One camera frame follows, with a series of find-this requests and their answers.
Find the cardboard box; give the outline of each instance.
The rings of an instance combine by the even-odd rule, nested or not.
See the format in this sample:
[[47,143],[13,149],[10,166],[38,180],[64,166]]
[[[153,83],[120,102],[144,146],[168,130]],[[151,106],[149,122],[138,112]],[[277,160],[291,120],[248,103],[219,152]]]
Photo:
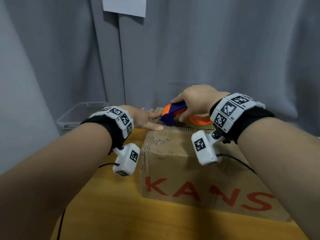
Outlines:
[[[223,157],[218,164],[200,165],[191,142],[195,131],[186,126],[164,126],[163,131],[147,133],[139,160],[143,197],[276,221],[290,220],[258,176],[239,162]],[[220,153],[248,164],[234,142],[220,143],[218,147]]]

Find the transparent container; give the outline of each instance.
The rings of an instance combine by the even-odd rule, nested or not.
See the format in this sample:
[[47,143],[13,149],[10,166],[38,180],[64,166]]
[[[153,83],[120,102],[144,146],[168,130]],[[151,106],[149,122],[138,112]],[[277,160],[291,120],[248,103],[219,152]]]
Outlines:
[[68,132],[77,128],[82,121],[89,118],[94,112],[97,112],[106,106],[108,106],[108,102],[78,103],[58,118],[57,124],[64,132]]

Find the wristband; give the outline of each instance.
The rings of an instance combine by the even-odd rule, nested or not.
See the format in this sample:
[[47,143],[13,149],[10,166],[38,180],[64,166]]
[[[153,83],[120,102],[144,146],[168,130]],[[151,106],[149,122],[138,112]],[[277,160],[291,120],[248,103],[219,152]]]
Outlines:
[[98,123],[108,130],[112,139],[111,151],[116,147],[122,148],[134,128],[134,121],[129,113],[117,106],[105,107],[93,113],[81,124],[87,122]]
[[215,127],[222,130],[226,138],[237,143],[242,131],[253,122],[265,117],[274,117],[274,114],[265,108],[264,104],[249,96],[233,93],[212,106],[210,120],[214,122]]

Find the table surface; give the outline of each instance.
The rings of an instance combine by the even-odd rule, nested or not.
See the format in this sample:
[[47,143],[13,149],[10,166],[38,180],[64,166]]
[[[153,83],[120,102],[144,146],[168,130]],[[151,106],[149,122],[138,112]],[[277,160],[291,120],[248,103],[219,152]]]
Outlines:
[[[147,130],[134,129],[126,143],[142,146]],[[116,155],[103,163],[114,162]],[[307,240],[293,223],[276,222],[171,202],[142,198],[139,167],[119,177],[112,166],[96,174],[66,209],[60,240],[72,239],[219,239]],[[51,239],[57,238],[58,225]]]

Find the white paper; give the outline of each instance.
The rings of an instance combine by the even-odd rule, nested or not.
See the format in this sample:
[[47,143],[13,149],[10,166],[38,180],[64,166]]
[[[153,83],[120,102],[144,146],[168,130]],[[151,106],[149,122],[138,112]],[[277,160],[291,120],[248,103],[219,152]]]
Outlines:
[[102,0],[103,10],[138,17],[146,16],[147,0]]

